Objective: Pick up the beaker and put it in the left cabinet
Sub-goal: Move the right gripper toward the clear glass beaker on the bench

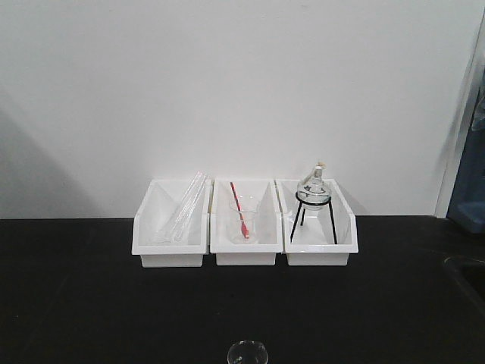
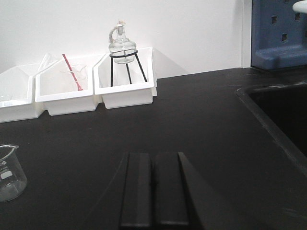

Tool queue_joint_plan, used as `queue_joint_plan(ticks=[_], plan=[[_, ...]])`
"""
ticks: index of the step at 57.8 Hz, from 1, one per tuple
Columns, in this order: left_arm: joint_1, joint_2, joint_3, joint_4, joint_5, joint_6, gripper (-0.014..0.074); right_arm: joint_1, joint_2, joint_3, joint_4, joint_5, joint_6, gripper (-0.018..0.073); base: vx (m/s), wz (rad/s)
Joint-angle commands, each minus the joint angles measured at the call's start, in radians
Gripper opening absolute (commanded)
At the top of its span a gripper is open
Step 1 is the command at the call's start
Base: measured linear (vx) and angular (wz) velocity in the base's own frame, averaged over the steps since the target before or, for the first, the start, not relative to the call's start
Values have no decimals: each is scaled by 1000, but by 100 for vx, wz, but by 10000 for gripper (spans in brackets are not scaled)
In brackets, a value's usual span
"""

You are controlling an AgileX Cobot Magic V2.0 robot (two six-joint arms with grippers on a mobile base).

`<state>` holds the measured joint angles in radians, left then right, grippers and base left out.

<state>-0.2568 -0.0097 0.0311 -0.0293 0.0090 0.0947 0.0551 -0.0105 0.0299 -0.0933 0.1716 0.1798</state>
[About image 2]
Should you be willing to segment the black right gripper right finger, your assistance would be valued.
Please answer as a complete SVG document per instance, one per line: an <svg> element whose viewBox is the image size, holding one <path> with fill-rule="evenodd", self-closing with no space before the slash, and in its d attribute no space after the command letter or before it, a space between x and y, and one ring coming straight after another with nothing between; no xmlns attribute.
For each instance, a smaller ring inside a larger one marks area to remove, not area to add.
<svg viewBox="0 0 307 230"><path fill-rule="evenodd" d="M158 230L212 230L212 189L176 152L155 157L154 225Z"/></svg>

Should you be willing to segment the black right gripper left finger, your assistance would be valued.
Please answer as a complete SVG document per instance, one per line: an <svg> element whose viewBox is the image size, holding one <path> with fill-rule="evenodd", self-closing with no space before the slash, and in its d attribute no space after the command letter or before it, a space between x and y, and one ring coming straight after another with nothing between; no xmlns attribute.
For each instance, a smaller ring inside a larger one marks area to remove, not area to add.
<svg viewBox="0 0 307 230"><path fill-rule="evenodd" d="M120 227L152 226L151 161L148 153L130 153Z"/></svg>

